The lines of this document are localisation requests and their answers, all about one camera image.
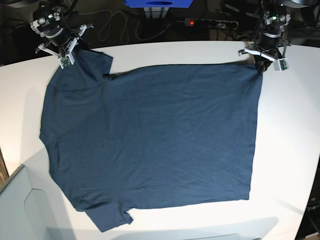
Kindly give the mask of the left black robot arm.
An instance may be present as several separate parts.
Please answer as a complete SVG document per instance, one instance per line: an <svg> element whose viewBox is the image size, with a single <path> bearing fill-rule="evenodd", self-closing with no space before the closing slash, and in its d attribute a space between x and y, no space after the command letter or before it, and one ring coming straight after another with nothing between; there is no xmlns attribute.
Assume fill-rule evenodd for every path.
<svg viewBox="0 0 320 240"><path fill-rule="evenodd" d="M285 54L291 45L289 24L292 15L289 9L315 7L319 4L318 0L262 0L252 43L239 50L238 54L252 55L259 73L264 73L271 65L276 72L288 70L289 61Z"/></svg>

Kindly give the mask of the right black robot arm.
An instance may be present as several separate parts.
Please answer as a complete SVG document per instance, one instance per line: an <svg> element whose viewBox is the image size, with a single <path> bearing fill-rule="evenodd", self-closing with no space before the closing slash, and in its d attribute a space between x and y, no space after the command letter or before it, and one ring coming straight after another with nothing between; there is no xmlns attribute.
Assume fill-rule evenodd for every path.
<svg viewBox="0 0 320 240"><path fill-rule="evenodd" d="M77 3L76 0L72 0L69 5L65 0L39 2L30 27L41 38L47 39L47 42L39 44L35 49L36 53L42 51L56 56L62 65L74 63L74 48L79 40L84 41L82 36L85 31L93 27L92 24L82 24L73 28L68 24L68 19L78 14Z"/></svg>

